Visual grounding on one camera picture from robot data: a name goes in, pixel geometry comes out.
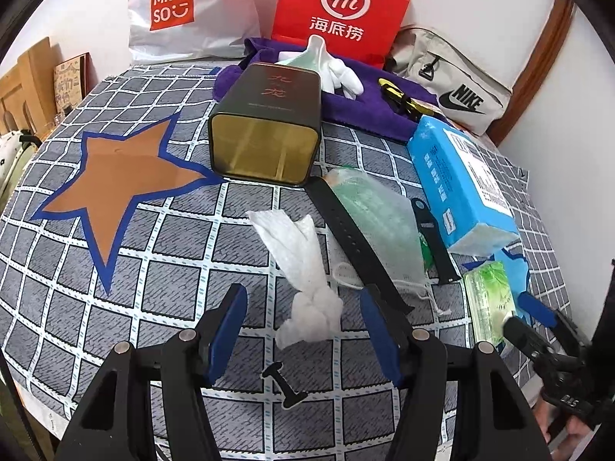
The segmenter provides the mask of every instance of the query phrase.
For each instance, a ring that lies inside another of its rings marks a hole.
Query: star with blue border
[[[34,220],[81,218],[91,259],[107,293],[137,204],[224,182],[202,164],[167,152],[180,112],[127,136],[84,131],[78,173],[32,215]]]

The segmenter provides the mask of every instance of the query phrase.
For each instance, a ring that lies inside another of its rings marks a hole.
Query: purple cloth
[[[224,97],[248,64],[253,62],[276,63],[281,51],[304,50],[300,46],[266,38],[249,38],[245,40],[245,48],[247,57],[238,66],[228,66],[218,74],[213,86],[213,98],[217,101]],[[323,92],[322,119],[324,121],[358,128],[404,144],[408,142],[414,135],[417,124],[405,116],[396,114],[391,109],[382,98],[378,84],[379,78],[385,78],[394,83],[409,97],[438,105],[436,96],[417,83],[353,59],[339,58],[357,74],[365,91],[356,100]]]

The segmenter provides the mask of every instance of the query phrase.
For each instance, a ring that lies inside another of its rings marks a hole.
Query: nike swoosh
[[[440,95],[440,98],[438,99],[438,101],[440,102],[440,105],[444,107],[445,109],[461,110],[464,112],[471,112],[473,114],[485,114],[484,112],[479,112],[476,109],[470,109],[469,107],[462,106],[460,104],[455,104],[451,100],[451,93],[453,93],[453,90],[443,93],[442,95]]]

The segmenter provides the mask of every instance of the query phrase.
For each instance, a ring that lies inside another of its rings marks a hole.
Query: nike bag
[[[128,0],[133,64],[238,58],[260,36],[254,0]]]
[[[438,97],[447,118],[482,135],[503,116],[512,90],[430,29],[402,29],[391,50],[393,71]]]
[[[379,69],[410,0],[278,0],[271,37],[305,47],[310,35],[327,50]]]

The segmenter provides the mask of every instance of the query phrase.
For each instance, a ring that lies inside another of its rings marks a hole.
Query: table
[[[342,334],[280,351],[273,334],[290,316],[295,290],[245,217],[247,210],[285,209],[293,220],[314,218],[329,272],[325,223],[300,189],[229,181],[174,198],[140,203],[122,240],[111,290],[102,288],[80,219],[37,221],[32,213],[74,176],[84,131],[128,135],[179,109],[169,153],[209,166],[206,119],[217,63],[134,67],[101,82],[45,141],[1,217],[0,337],[17,382],[58,415],[70,418],[112,346],[146,346],[190,328],[215,307],[228,286],[250,294],[248,314],[226,374],[203,392],[225,459],[384,459],[404,393],[382,375],[359,311],[357,293],[331,280],[344,301]],[[407,149],[367,133],[324,123],[312,173],[352,166],[406,197],[425,198]],[[531,290],[570,314],[557,260],[527,194],[527,174],[482,150],[513,210],[531,267]],[[453,255],[463,273],[471,257]],[[437,282],[437,272],[429,273]],[[410,322],[446,343],[472,346],[472,323],[461,283],[434,285],[451,314],[438,317],[428,301]],[[273,361],[295,390],[310,396],[284,411],[282,395],[260,373]],[[523,386],[531,366],[518,351],[506,362]],[[152,387],[157,442],[168,452],[162,393]],[[454,430],[456,383],[449,383],[442,443]]]

